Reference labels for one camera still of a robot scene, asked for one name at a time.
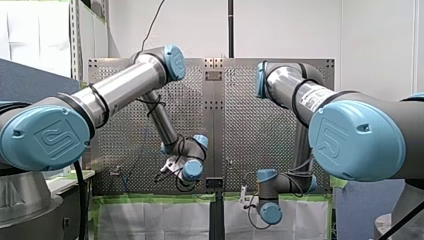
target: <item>silver arm tube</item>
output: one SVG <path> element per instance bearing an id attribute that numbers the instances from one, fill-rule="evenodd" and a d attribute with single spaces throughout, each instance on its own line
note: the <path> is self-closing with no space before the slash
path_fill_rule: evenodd
<path id="1" fill-rule="evenodd" d="M 94 84 L 93 87 L 106 101 L 110 111 L 108 117 L 111 117 L 136 98 L 159 89 L 166 83 L 165 66 L 156 57 L 141 54 L 134 65 Z M 106 107 L 92 89 L 85 88 L 71 97 L 87 112 L 95 127 L 103 124 Z"/>
<path id="2" fill-rule="evenodd" d="M 269 99 L 274 100 L 276 103 L 287 106 L 292 109 L 292 99 L 293 92 L 296 90 L 296 87 L 305 79 L 313 79 L 317 83 L 323 85 L 324 79 L 322 75 L 314 67 L 308 64 L 267 64 L 264 69 L 264 76 L 266 81 L 264 83 L 265 94 Z M 323 88 L 314 82 L 306 82 L 298 88 L 296 93 L 296 103 L 295 106 L 297 111 L 306 123 L 312 118 L 313 112 L 310 111 L 305 105 L 301 104 L 301 100 L 305 94 L 310 93 L 314 89 Z M 311 148 L 309 147 L 308 142 L 308 129 L 297 123 L 296 126 L 296 140 L 295 140 L 297 151 L 295 151 L 293 168 L 296 169 L 299 166 L 303 166 L 306 161 L 309 160 L 311 154 Z M 298 172 L 307 172 L 312 168 L 312 162 L 310 164 L 304 165 L 301 168 L 296 169 Z"/>
<path id="3" fill-rule="evenodd" d="M 295 106 L 297 111 L 302 119 L 306 123 L 309 123 L 314 111 L 311 111 L 308 106 L 302 104 L 300 100 L 306 94 L 310 94 L 311 91 L 317 90 L 318 88 L 324 88 L 320 87 L 320 85 L 324 85 L 324 80 L 317 69 L 308 64 L 304 64 L 304 66 L 307 79 L 313 79 L 318 83 L 306 82 L 302 84 L 295 95 Z M 274 99 L 277 103 L 287 106 L 293 110 L 293 92 L 295 91 L 296 86 L 305 80 L 305 78 L 302 77 L 304 74 L 302 74 L 302 69 L 299 64 L 268 64 L 265 71 L 270 72 L 265 80 L 265 86 L 267 86 L 265 87 L 266 97 Z"/>
<path id="4" fill-rule="evenodd" d="M 178 140 L 178 135 L 169 120 L 165 107 L 162 104 L 156 104 L 160 100 L 156 91 L 143 95 L 141 99 L 145 101 L 146 109 L 151 112 L 153 124 L 155 124 L 163 144 L 165 146 L 175 144 Z"/>

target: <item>white cloth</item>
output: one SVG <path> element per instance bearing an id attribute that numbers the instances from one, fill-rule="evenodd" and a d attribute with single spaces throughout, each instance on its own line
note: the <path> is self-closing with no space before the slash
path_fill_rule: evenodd
<path id="1" fill-rule="evenodd" d="M 247 210 L 238 202 L 224 205 L 226 239 L 231 240 L 328 240 L 328 202 L 281 200 L 283 220 L 266 230 L 257 230 L 249 222 Z M 266 224 L 256 209 L 250 211 L 258 227 Z"/>
<path id="2" fill-rule="evenodd" d="M 225 202 L 226 239 L 328 240 L 328 202 L 280 201 L 281 223 L 256 230 L 238 202 Z M 122 203 L 99 210 L 99 240 L 209 240 L 209 203 Z M 253 222 L 265 226 L 255 209 Z"/>
<path id="3" fill-rule="evenodd" d="M 209 240 L 209 203 L 110 204 L 99 211 L 99 240 Z"/>

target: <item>robotic arm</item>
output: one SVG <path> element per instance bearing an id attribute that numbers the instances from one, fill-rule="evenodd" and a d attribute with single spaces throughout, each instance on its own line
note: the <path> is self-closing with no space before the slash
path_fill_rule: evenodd
<path id="1" fill-rule="evenodd" d="M 156 101 L 156 89 L 185 76 L 185 60 L 180 49 L 167 45 L 137 53 L 133 64 L 123 71 L 73 94 L 59 93 L 34 104 L 9 102 L 0 108 L 0 169 L 49 171 L 77 161 L 89 146 L 95 129 L 140 96 Z M 152 119 L 169 154 L 175 154 L 180 138 L 163 106 L 151 109 Z M 187 143 L 182 155 L 196 160 L 202 169 L 207 138 L 199 135 Z M 183 172 L 193 177 L 191 160 Z"/>
<path id="2" fill-rule="evenodd" d="M 312 154 L 329 174 L 363 182 L 424 178 L 424 129 L 417 127 L 424 121 L 423 94 L 387 102 L 355 91 L 334 92 L 322 86 L 321 76 L 312 66 L 267 62 L 258 66 L 256 90 L 258 97 L 290 108 L 305 131 L 309 127 Z M 269 192 L 262 183 L 269 180 L 263 171 L 258 171 L 258 211 L 267 222 L 267 211 L 262 210 L 265 204 L 261 204 L 266 198 L 261 196 Z M 275 175 L 274 182 L 281 178 L 266 171 Z M 274 189 L 286 191 L 282 184 L 280 180 Z M 276 206 L 271 210 L 271 216 L 281 211 Z"/>

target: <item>metal frame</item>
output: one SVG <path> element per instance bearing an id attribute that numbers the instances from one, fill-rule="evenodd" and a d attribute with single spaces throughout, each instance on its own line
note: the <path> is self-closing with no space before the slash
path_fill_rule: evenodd
<path id="1" fill-rule="evenodd" d="M 207 177 L 224 176 L 223 190 L 239 191 L 242 180 L 239 176 L 243 175 L 246 171 L 254 171 L 256 170 L 254 169 L 256 167 L 274 167 L 274 165 L 276 165 L 276 167 L 278 167 L 278 170 L 280 171 L 285 171 L 287 170 L 287 168 L 291 167 L 293 159 L 289 159 L 290 154 L 284 155 L 286 156 L 285 159 L 278 158 L 278 156 L 281 156 L 281 154 L 269 155 L 268 163 L 270 163 L 272 166 L 267 166 L 266 164 L 261 165 L 251 163 L 249 165 L 249 161 L 259 161 L 258 159 L 251 158 L 236 159 L 238 162 L 241 163 L 239 166 L 236 166 L 230 164 L 230 162 L 233 160 L 224 159 L 226 157 L 225 152 L 228 151 L 228 148 L 241 148 L 243 144 L 242 142 L 235 141 L 232 144 L 229 144 L 228 142 L 224 143 L 224 138 L 226 134 L 225 127 L 226 124 L 228 124 L 228 121 L 226 121 L 226 115 L 240 113 L 238 112 L 236 107 L 229 106 L 228 101 L 226 101 L 231 100 L 231 98 L 234 98 L 234 96 L 231 96 L 231 94 L 248 94 L 248 99 L 250 99 L 250 96 L 253 99 L 253 108 L 260 106 L 261 108 L 267 109 L 267 113 L 272 113 L 270 115 L 284 115 L 282 119 L 290 119 L 290 121 L 287 123 L 288 126 L 286 126 L 286 128 L 290 128 L 290 131 L 293 132 L 292 130 L 294 129 L 296 121 L 294 116 L 292 116 L 292 113 L 284 112 L 285 110 L 276 107 L 275 104 L 271 103 L 270 101 L 255 99 L 254 94 L 250 92 L 252 88 L 254 88 L 254 72 L 256 65 L 261 61 L 263 61 L 263 59 L 187 59 L 187 78 L 181 82 L 171 83 L 164 89 L 160 90 L 163 95 L 163 100 L 168 103 L 166 109 L 177 129 L 177 132 L 182 133 L 184 135 L 193 135 L 199 133 L 199 129 L 203 129 L 207 132 L 209 138 L 208 157 L 204 165 L 205 172 L 203 180 L 201 183 L 199 183 L 199 186 L 197 188 L 198 191 L 196 191 L 196 193 L 217 193 L 217 191 L 214 189 L 210 190 L 205 188 L 204 180 Z M 334 86 L 334 68 L 331 67 L 331 59 L 268 59 L 268 61 L 309 63 L 317 67 L 325 75 L 324 78 L 326 79 L 327 87 L 333 88 Z M 128 66 L 128 64 L 129 61 L 127 59 L 90 59 L 90 82 L 97 82 L 108 75 L 122 70 L 123 68 Z M 231 81 L 233 81 L 237 77 L 242 78 L 238 79 L 239 81 L 241 80 L 241 82 L 245 80 L 248 81 L 247 85 L 249 85 L 249 93 L 243 92 L 245 90 L 241 88 L 240 92 L 238 92 L 238 88 L 233 88 L 233 92 L 228 92 L 228 88 L 231 87 L 232 84 Z M 164 160 L 166 160 L 166 156 L 159 154 L 159 137 L 157 136 L 157 133 L 155 132 L 155 129 L 152 126 L 150 120 L 144 116 L 145 112 L 142 110 L 142 107 L 140 105 L 137 105 L 137 103 L 132 103 L 122 111 L 122 116 L 117 116 L 116 118 L 121 118 L 125 121 L 128 121 L 129 119 L 131 123 L 129 127 L 132 128 L 133 132 L 137 131 L 137 134 L 141 135 L 142 132 L 140 132 L 140 129 L 148 129 L 148 131 L 144 134 L 146 137 L 143 137 L 143 139 L 139 139 L 137 135 L 134 135 L 133 132 L 128 132 L 128 129 L 125 129 L 128 126 L 122 126 L 125 124 L 119 122 L 114 123 L 114 121 L 116 120 L 115 117 L 111 119 L 112 123 L 106 125 L 105 128 L 99 131 L 98 137 L 100 140 L 100 145 L 99 148 L 97 148 L 97 150 L 99 151 L 96 151 L 96 141 L 92 141 L 91 149 L 91 159 L 93 163 L 93 168 L 98 170 L 98 174 L 96 175 L 97 177 L 95 178 L 96 183 L 94 184 L 94 194 L 96 195 L 121 194 L 122 192 L 124 192 L 124 185 L 121 183 L 121 180 L 116 181 L 116 176 L 112 176 L 116 173 L 118 173 L 119 175 L 121 169 L 117 168 L 115 169 L 116 171 L 111 169 L 110 161 L 112 161 L 112 163 L 113 161 L 116 161 L 117 167 L 119 167 L 118 164 L 134 164 L 133 166 L 136 167 L 135 171 L 133 172 L 134 176 L 132 176 L 132 178 L 140 179 L 143 182 L 142 184 L 148 184 L 151 172 L 158 171 L 161 167 L 161 164 L 163 164 Z M 141 161 L 138 160 L 140 161 L 139 163 L 135 163 L 134 159 L 131 160 L 131 163 L 126 162 L 128 159 L 124 159 L 125 161 L 123 160 L 125 156 L 131 156 L 131 154 L 128 154 L 129 152 L 133 151 L 131 150 L 132 147 L 137 147 L 135 144 L 133 144 L 134 146 L 129 145 L 129 149 L 122 149 L 122 146 L 114 146 L 113 142 L 111 141 L 106 142 L 105 145 L 105 138 L 108 137 L 115 138 L 114 141 L 123 141 L 123 138 L 121 138 L 122 136 L 119 137 L 119 134 L 129 135 L 129 138 L 127 138 L 126 141 L 145 142 L 143 143 L 145 145 L 144 151 L 148 152 L 148 154 L 144 156 L 145 159 Z M 278 132 L 277 129 L 277 132 L 274 136 L 281 135 L 284 134 Z M 268 141 L 271 141 L 263 143 L 265 144 L 264 146 L 267 146 L 267 149 L 269 148 L 269 145 L 272 146 L 272 144 L 279 144 L 277 141 L 275 141 L 277 140 L 275 139 L 275 137 L 267 136 L 266 139 L 268 139 Z M 293 151 L 292 145 L 285 146 L 284 148 L 291 149 L 291 151 Z M 113 154 L 121 154 L 121 157 L 114 158 L 112 156 Z M 230 167 L 238 168 L 236 169 L 238 171 L 238 175 L 237 173 L 230 172 L 231 168 L 229 168 L 229 165 L 231 165 Z M 123 172 L 128 171 L 128 166 L 120 167 L 127 168 L 127 170 L 124 169 Z M 319 176 L 322 176 L 318 178 L 318 180 L 320 180 L 321 182 L 321 184 L 319 185 L 318 193 L 330 192 L 331 188 L 329 186 L 329 176 L 324 173 L 318 165 L 315 165 L 314 167 L 315 171 L 319 174 Z M 109 186 L 110 184 L 115 184 L 116 186 L 112 187 L 110 190 L 105 189 L 105 186 Z M 156 194 L 181 194 L 180 192 L 175 191 L 175 187 L 173 187 L 172 181 L 166 181 L 163 184 L 158 185 L 157 187 L 146 186 L 147 185 L 139 184 L 135 186 L 134 189 L 130 189 L 130 191 L 139 193 L 153 192 Z M 249 186 L 255 186 L 255 180 L 253 178 L 249 180 Z"/>
<path id="2" fill-rule="evenodd" d="M 79 19 L 79 1 L 70 0 L 69 4 L 69 20 L 70 20 L 70 37 L 71 37 L 71 76 L 75 80 L 82 80 L 82 49 L 81 49 L 81 33 Z"/>

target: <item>blue joint cap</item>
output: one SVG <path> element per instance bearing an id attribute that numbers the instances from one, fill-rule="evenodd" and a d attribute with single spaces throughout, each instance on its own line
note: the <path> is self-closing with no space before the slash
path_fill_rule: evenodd
<path id="1" fill-rule="evenodd" d="M 59 106 L 28 108 L 0 132 L 3 159 L 26 171 L 50 171 L 77 161 L 89 145 L 90 131 L 74 110 Z"/>
<path id="2" fill-rule="evenodd" d="M 193 138 L 198 141 L 203 147 L 208 149 L 208 137 L 205 135 L 194 135 Z"/>
<path id="3" fill-rule="evenodd" d="M 411 95 L 411 97 L 424 98 L 424 92 L 414 93 Z"/>
<path id="4" fill-rule="evenodd" d="M 172 81 L 178 81 L 185 77 L 186 63 L 184 55 L 176 45 L 165 46 L 165 64 L 168 68 Z"/>
<path id="5" fill-rule="evenodd" d="M 183 179 L 185 181 L 188 181 L 188 182 L 196 181 L 202 176 L 202 173 L 203 173 L 203 164 L 199 160 L 197 159 L 188 160 L 184 164 Z"/>
<path id="6" fill-rule="evenodd" d="M 358 101 L 337 101 L 319 109 L 309 125 L 309 144 L 325 171 L 346 180 L 387 179 L 405 161 L 405 140 L 396 123 Z"/>
<path id="7" fill-rule="evenodd" d="M 263 61 L 258 64 L 256 69 L 256 97 L 257 98 L 266 98 L 265 94 L 265 77 L 266 77 L 266 66 L 267 62 Z"/>
<path id="8" fill-rule="evenodd" d="M 317 188 L 318 188 L 317 177 L 315 177 L 315 175 L 312 175 L 311 185 L 309 186 L 309 189 L 306 192 L 307 193 L 315 192 Z"/>
<path id="9" fill-rule="evenodd" d="M 259 211 L 259 215 L 264 222 L 270 225 L 275 225 L 283 219 L 283 212 L 280 206 L 273 202 L 265 203 Z"/>
<path id="10" fill-rule="evenodd" d="M 278 172 L 276 169 L 259 169 L 256 172 L 256 178 L 259 183 L 269 181 L 277 177 L 277 175 L 278 175 Z"/>

